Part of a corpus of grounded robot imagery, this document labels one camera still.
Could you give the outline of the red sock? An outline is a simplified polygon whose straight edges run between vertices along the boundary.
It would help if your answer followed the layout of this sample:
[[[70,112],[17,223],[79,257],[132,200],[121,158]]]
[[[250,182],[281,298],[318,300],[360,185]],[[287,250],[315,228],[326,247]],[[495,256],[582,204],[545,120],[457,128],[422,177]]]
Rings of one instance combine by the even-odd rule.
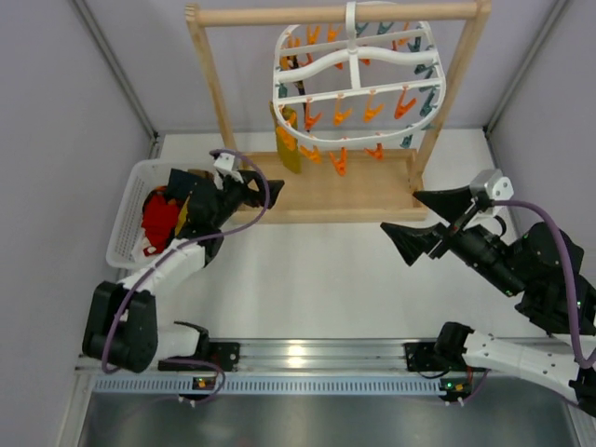
[[[161,253],[171,242],[178,223],[180,206],[176,199],[160,194],[150,195],[143,204],[142,224],[149,241],[149,253]]]

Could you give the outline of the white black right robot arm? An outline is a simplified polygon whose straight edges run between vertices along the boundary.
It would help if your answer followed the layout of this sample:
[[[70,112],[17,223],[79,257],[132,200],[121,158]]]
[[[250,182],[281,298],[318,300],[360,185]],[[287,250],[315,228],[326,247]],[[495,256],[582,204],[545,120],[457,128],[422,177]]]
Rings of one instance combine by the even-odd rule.
[[[552,354],[449,321],[433,346],[437,362],[516,376],[594,415],[595,358],[584,357],[581,344],[595,340],[595,289],[580,273],[583,249],[543,209],[513,199],[505,177],[492,185],[417,191],[414,196],[443,221],[426,228],[381,223],[407,265],[423,254],[431,259],[454,254],[507,297],[519,296],[516,310],[572,349],[567,355]],[[508,244],[474,222],[481,215],[495,217],[501,207],[532,210],[541,220]]]

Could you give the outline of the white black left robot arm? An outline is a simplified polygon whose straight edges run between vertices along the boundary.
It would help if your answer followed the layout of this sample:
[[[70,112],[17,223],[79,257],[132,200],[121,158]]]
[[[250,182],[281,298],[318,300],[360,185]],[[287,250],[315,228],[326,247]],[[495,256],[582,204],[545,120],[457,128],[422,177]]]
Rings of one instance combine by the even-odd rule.
[[[203,360],[208,331],[169,315],[165,300],[219,253],[224,224],[243,206],[272,209],[285,183],[253,170],[200,174],[172,169],[142,203],[150,263],[92,295],[84,355],[109,369],[142,373],[167,359]]]

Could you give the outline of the olive yellow sock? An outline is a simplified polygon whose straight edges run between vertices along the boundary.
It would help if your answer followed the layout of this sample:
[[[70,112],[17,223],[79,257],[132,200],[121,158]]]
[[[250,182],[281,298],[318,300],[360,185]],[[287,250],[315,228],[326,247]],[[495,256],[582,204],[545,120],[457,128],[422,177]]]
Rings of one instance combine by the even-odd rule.
[[[296,112],[289,106],[283,106],[279,109],[284,122],[296,128]],[[282,166],[294,174],[302,172],[302,163],[297,152],[297,140],[276,120],[276,145],[278,156]]]

